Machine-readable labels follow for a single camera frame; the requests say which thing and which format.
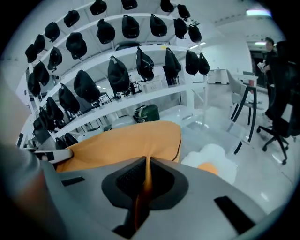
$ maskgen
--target white wall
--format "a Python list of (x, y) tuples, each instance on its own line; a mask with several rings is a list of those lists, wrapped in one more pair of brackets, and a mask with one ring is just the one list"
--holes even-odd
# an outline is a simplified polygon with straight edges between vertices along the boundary
[(203, 45), (210, 69), (228, 69), (232, 74), (252, 72), (250, 51), (241, 34), (231, 34), (211, 46)]
[(25, 74), (23, 75), (23, 77), (22, 77), (15, 93), (25, 105), (29, 104), (30, 98), (28, 96), (27, 81), (26, 81), (26, 75)]
[(8, 84), (8, 87), (12, 91), (15, 91), (27, 67), (27, 60), (24, 62), (19, 60), (1, 60), (1, 80), (5, 80)]
[(0, 143), (15, 145), (30, 110), (5, 81), (0, 81)]

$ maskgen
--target shelf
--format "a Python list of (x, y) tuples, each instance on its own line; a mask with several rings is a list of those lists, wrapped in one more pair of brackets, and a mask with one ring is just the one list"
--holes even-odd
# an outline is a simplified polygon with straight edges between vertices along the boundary
[(160, 98), (163, 96), (167, 96), (173, 93), (178, 93), (181, 91), (187, 91), (190, 89), (198, 89), (200, 87), (204, 87), (204, 83), (190, 83), (190, 84), (184, 84), (181, 86), (172, 86), (168, 88), (163, 88), (155, 92), (151, 93), (139, 93), (133, 96), (129, 96), (127, 98), (123, 98), (121, 100), (109, 103), (107, 105), (102, 106), (101, 108), (92, 110), (88, 112), (87, 114), (81, 115), (80, 117), (76, 118), (69, 124), (67, 124), (65, 127), (63, 127), (59, 132), (54, 134), (54, 137), (61, 137), (64, 134), (73, 131), (76, 128), (79, 128), (80, 126), (89, 123), (93, 120), (96, 120), (100, 117), (106, 116), (108, 114), (117, 112), (121, 109), (143, 103), (155, 98)]
[[(126, 39), (122, 34), (122, 18), (124, 14), (114, 15), (114, 16), (108, 16), (105, 17), (104, 20), (114, 27), (116, 31), (115, 39), (113, 40), (114, 44), (118, 44), (123, 41), (129, 41), (130, 39)], [(132, 39), (134, 41), (138, 41), (141, 43), (144, 42), (157, 42), (161, 41), (164, 43), (168, 43), (171, 41), (172, 38), (175, 37), (174, 27), (173, 27), (173, 19), (172, 16), (165, 16), (165, 15), (157, 15), (157, 17), (161, 18), (163, 21), (165, 21), (168, 32), (166, 36), (163, 37), (155, 37), (150, 33), (150, 17), (151, 14), (149, 13), (129, 13), (128, 16), (134, 17), (140, 24), (140, 35), (139, 37)], [(111, 42), (110, 44), (100, 44), (100, 41), (98, 40), (96, 33), (98, 30), (97, 23), (99, 19), (93, 22), (89, 22), (82, 27), (79, 27), (78, 29), (73, 30), (71, 33), (74, 32), (80, 32), (83, 36), (84, 41), (87, 44), (87, 53), (82, 57), (82, 60), (87, 59), (88, 57), (91, 57), (98, 53), (104, 53), (109, 50), (114, 50), (114, 45)], [(59, 76), (62, 76), (65, 72), (64, 69), (67, 71), (72, 66), (78, 64), (79, 60), (74, 60), (71, 58), (71, 54), (66, 49), (66, 42), (67, 38), (70, 36), (70, 34), (66, 34), (63, 38), (60, 38), (53, 46), (56, 48), (59, 48), (63, 55), (63, 64), (66, 65), (64, 68), (61, 66), (57, 67), (56, 74)], [(40, 61), (44, 62), (45, 64), (49, 61), (49, 56), (52, 50), (52, 46), (48, 48), (48, 51), (44, 53), (44, 55), (41, 57)]]
[[(165, 51), (167, 47), (169, 47), (174, 53), (176, 53), (176, 52), (185, 53), (188, 50), (187, 47), (179, 47), (179, 46), (171, 46), (171, 45), (168, 45), (168, 46), (146, 45), (146, 46), (141, 46), (140, 49), (144, 53), (147, 54), (147, 52)], [(131, 48), (123, 49), (123, 50), (116, 51), (116, 52), (108, 52), (106, 54), (101, 54), (94, 58), (90, 58), (90, 59), (84, 61), (82, 64), (75, 67), (69, 74), (67, 74), (64, 78), (62, 78), (60, 83), (66, 85), (68, 82), (75, 79), (77, 72), (79, 70), (87, 71), (95, 66), (103, 64), (105, 62), (108, 62), (110, 60), (111, 56), (114, 56), (116, 58), (121, 58), (126, 55), (134, 55), (134, 58), (135, 58), (136, 51), (137, 51), (137, 47), (131, 47)], [(53, 89), (51, 89), (48, 92), (47, 96), (45, 98), (43, 98), (43, 100), (40, 102), (39, 107), (43, 107), (46, 104), (48, 97), (52, 97), (56, 92), (58, 92), (59, 89), (60, 89), (60, 84), (57, 84)]]

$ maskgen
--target white floor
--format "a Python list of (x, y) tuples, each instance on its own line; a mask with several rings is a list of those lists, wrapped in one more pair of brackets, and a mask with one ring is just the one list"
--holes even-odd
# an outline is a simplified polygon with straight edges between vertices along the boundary
[[(263, 101), (262, 106), (267, 109), (268, 96), (258, 93), (258, 99)], [(201, 108), (202, 103), (195, 97), (196, 107)], [(231, 102), (231, 92), (229, 85), (209, 85), (208, 93), (209, 110), (214, 110), (225, 118), (230, 118), (233, 108)], [(262, 112), (258, 110), (255, 131), (250, 144), (243, 143), (238, 154), (228, 153), (227, 157), (238, 166), (237, 176), (234, 186), (251, 197), (261, 208), (269, 214), (277, 207), (285, 204), (293, 192), (295, 184), (299, 178), (300, 170), (300, 143), (288, 138), (289, 150), (286, 165), (281, 165), (280, 159), (283, 154), (277, 142), (271, 143), (266, 152), (262, 151), (262, 146), (270, 136), (263, 131), (256, 133), (258, 125), (264, 125)], [(247, 125), (248, 108), (244, 107), (237, 123), (246, 128), (245, 141), (250, 132)]]

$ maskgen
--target black office chair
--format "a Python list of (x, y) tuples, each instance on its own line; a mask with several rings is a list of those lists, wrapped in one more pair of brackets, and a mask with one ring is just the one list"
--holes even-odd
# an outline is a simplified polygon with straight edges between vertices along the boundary
[(257, 132), (262, 130), (273, 135), (265, 143), (262, 150), (266, 151), (267, 146), (273, 141), (278, 141), (284, 154), (282, 165), (286, 164), (288, 142), (285, 138), (300, 134), (300, 83), (297, 65), (286, 58), (273, 57), (270, 61), (271, 73), (274, 80), (274, 87), (269, 99), (270, 118), (273, 120), (272, 129), (259, 126)]

